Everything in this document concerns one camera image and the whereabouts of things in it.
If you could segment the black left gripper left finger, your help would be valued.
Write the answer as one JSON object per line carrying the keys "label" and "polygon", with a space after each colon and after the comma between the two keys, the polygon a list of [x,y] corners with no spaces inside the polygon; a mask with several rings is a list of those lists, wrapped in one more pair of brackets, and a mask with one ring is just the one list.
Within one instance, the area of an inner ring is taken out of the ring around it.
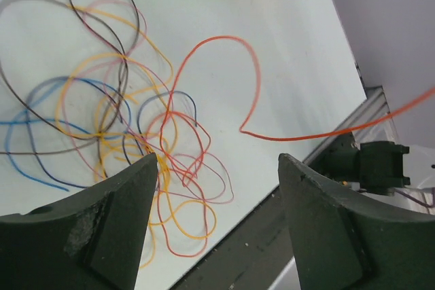
{"label": "black left gripper left finger", "polygon": [[158,175],[149,154],[25,215],[1,218],[2,289],[133,289]]}

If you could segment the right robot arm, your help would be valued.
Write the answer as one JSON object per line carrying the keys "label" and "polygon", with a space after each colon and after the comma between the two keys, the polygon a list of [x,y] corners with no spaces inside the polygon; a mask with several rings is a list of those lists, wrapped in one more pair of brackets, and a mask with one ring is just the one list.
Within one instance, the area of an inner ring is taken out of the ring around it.
{"label": "right robot arm", "polygon": [[434,214],[434,150],[380,139],[336,137],[314,164],[317,172],[375,200]]}

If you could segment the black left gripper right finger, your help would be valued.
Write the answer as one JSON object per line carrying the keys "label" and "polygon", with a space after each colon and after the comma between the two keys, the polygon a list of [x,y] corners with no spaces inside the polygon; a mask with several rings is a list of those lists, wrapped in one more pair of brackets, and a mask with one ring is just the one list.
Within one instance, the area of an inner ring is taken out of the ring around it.
{"label": "black left gripper right finger", "polygon": [[379,202],[278,159],[302,289],[433,289],[434,217]]}

